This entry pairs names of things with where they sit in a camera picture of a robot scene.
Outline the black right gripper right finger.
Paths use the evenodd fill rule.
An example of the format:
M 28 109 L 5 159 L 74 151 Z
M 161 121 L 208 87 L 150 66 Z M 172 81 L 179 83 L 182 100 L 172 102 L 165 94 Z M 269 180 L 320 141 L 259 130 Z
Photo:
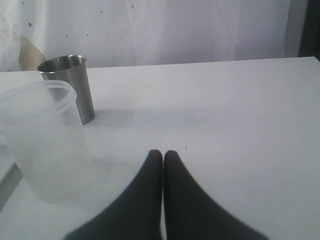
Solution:
M 212 200 L 174 150 L 164 156 L 163 197 L 169 240 L 267 239 Z

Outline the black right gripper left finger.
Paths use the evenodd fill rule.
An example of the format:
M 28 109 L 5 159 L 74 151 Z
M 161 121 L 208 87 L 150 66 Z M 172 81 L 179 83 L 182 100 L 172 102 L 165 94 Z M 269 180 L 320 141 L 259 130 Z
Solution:
M 154 149 L 121 195 L 65 239 L 160 240 L 162 194 L 163 157 Z

